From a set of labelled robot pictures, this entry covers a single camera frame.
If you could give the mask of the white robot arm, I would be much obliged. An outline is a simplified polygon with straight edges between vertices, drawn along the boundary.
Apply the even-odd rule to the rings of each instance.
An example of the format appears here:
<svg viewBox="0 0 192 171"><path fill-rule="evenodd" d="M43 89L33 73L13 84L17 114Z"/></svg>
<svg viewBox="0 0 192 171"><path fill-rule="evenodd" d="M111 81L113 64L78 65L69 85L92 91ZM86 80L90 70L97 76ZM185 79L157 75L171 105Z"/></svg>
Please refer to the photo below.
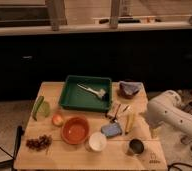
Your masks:
<svg viewBox="0 0 192 171"><path fill-rule="evenodd" d="M149 127L155 129L165 122L192 138L192 115L180 109L181 103L181 96L173 90L149 100L145 116Z"/></svg>

